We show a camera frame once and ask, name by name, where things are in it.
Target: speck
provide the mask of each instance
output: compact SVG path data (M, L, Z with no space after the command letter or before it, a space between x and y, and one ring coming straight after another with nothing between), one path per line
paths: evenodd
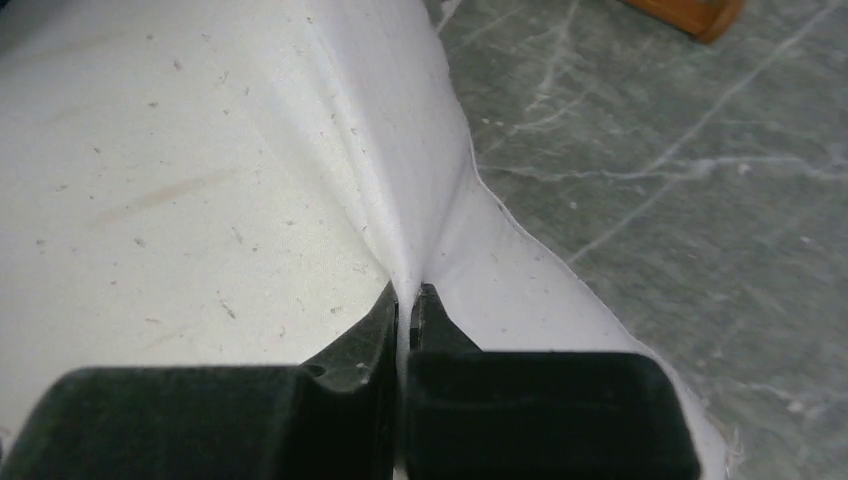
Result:
M236 312L234 312L233 309L230 308L229 305L227 305L227 302L221 300L221 307L223 307L223 309L227 312L227 315L229 315L230 318L232 318L232 319L236 318Z
M233 225L230 227L233 230L233 236L236 237L236 241L239 243L244 243L244 237L241 236L241 232L238 231L238 228Z

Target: black plastic part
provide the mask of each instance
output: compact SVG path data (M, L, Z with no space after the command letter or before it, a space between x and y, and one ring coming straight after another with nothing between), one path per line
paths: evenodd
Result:
M480 347L448 317L436 287L421 286L412 308L410 349L430 352L480 352Z
M389 287L308 366L71 373L0 479L390 478L396 308Z
M69 374L30 416L0 480L388 480L395 426L411 480L698 478L677 397L652 360L481 352L424 285L400 390L396 322L389 286L301 366Z
M671 382L624 353L411 355L415 480L696 480Z

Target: gray marble floor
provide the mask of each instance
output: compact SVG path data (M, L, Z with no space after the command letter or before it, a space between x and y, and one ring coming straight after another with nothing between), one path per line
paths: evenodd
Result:
M709 47L613 0L446 5L484 179L738 432L734 477L848 478L848 5L749 0Z

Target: wooden object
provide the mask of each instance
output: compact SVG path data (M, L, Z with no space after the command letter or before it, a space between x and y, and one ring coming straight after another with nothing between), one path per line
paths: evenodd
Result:
M690 33L701 43L712 43L736 20L745 0L624 0Z

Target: white fabric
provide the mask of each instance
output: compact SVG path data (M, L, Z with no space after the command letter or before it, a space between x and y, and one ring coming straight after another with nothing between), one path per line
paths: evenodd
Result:
M486 349L652 354L480 182L419 0L24 1L0 35L9 436L73 368L303 360L388 278Z

